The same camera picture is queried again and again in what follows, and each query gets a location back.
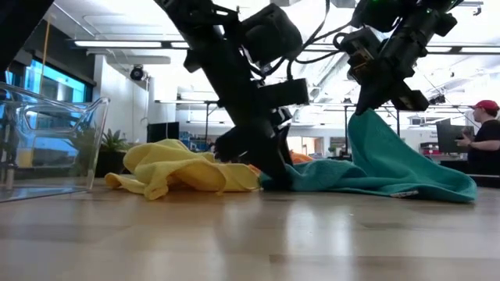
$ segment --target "teal towel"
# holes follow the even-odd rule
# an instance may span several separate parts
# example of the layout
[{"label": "teal towel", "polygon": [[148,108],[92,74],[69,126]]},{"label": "teal towel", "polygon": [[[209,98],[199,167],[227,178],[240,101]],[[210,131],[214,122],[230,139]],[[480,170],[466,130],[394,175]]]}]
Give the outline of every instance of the teal towel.
[{"label": "teal towel", "polygon": [[[353,163],[324,159],[288,167],[292,190],[462,203],[476,199],[477,185],[470,177],[411,149],[374,111],[353,116],[348,135]],[[264,190],[273,189],[268,176],[260,179]]]}]

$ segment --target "transparent container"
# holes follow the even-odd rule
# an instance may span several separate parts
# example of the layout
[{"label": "transparent container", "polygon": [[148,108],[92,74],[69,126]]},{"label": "transparent container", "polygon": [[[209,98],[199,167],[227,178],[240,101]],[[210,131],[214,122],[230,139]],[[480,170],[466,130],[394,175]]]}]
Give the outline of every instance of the transparent container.
[{"label": "transparent container", "polygon": [[0,201],[90,190],[108,105],[0,83]]}]

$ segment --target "cloth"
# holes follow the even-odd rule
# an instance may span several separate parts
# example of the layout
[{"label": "cloth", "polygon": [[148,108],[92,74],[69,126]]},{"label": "cloth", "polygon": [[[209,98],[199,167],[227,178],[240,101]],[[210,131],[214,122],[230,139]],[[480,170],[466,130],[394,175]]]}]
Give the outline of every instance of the cloth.
[{"label": "cloth", "polygon": [[[374,111],[348,124],[353,162],[330,159],[288,167],[295,191],[337,191],[451,202],[476,199],[466,174],[441,167],[411,149]],[[262,187],[272,189],[266,175]]]},{"label": "cloth", "polygon": [[[296,153],[293,151],[290,151],[290,156],[291,156],[291,162],[294,164],[300,164],[300,163],[307,163],[311,162],[314,160],[313,157],[310,157],[308,155]],[[254,165],[248,165],[248,167],[257,175],[260,175],[260,170],[259,168],[255,167]]]},{"label": "cloth", "polygon": [[155,200],[170,189],[249,192],[259,189],[257,175],[243,164],[217,163],[212,153],[194,153],[179,140],[162,140],[131,148],[123,159],[136,179],[113,173],[106,184]]}]

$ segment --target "wooden table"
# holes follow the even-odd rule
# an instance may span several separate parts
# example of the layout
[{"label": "wooden table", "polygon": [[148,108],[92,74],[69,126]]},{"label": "wooden table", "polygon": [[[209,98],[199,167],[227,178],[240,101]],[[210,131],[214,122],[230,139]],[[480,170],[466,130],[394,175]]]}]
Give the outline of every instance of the wooden table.
[{"label": "wooden table", "polygon": [[0,204],[0,280],[481,280],[500,275],[500,190],[475,205],[354,194],[96,186]]}]

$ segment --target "yellow towel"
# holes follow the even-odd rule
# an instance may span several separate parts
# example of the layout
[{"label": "yellow towel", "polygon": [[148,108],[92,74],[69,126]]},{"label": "yellow towel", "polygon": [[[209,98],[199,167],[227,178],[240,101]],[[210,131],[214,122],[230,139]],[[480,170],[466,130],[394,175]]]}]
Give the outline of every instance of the yellow towel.
[{"label": "yellow towel", "polygon": [[194,153],[179,140],[162,140],[131,148],[123,159],[136,179],[113,173],[105,182],[155,200],[169,189],[248,192],[259,188],[258,176],[243,164],[217,163],[212,153]]}]

